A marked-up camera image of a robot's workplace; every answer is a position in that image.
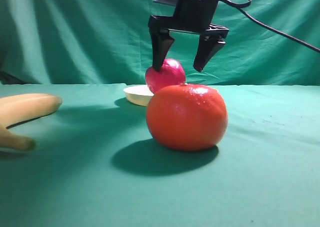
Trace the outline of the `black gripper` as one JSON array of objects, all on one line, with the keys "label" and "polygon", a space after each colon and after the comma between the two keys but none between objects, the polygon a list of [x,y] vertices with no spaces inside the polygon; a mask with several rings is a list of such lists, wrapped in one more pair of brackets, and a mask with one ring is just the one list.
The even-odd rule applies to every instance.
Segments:
[{"label": "black gripper", "polygon": [[200,35],[193,68],[202,72],[225,45],[229,29],[212,23],[219,0],[152,0],[174,7],[173,14],[152,14],[148,28],[152,45],[152,68],[159,72],[175,39],[170,31]]}]

